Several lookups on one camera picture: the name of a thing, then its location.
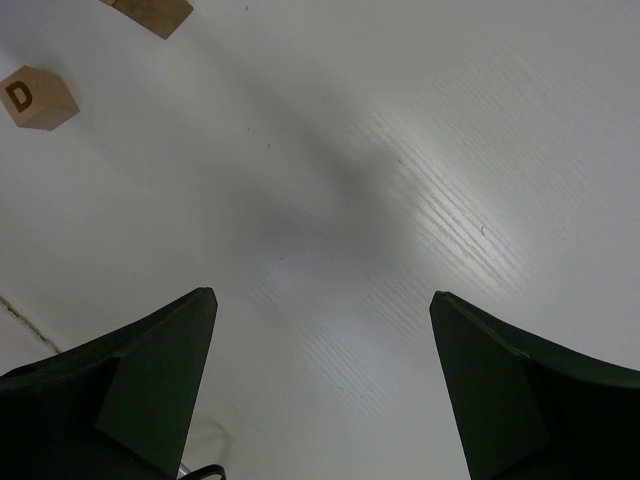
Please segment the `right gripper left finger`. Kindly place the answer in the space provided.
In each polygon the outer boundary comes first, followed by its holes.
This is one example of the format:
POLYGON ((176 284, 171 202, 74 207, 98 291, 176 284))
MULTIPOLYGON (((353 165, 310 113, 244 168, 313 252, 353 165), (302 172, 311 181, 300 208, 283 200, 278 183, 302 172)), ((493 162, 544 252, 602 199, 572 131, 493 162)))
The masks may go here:
POLYGON ((176 478, 216 312, 214 291, 200 287, 3 374, 2 478, 176 478))

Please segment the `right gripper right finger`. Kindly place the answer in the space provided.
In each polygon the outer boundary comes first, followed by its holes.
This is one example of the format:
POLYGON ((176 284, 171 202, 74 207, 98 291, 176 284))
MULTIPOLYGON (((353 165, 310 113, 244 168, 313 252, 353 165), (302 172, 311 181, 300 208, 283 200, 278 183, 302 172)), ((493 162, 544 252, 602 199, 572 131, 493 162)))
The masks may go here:
POLYGON ((436 292, 429 313, 471 478, 638 478, 638 371, 450 292, 436 292))

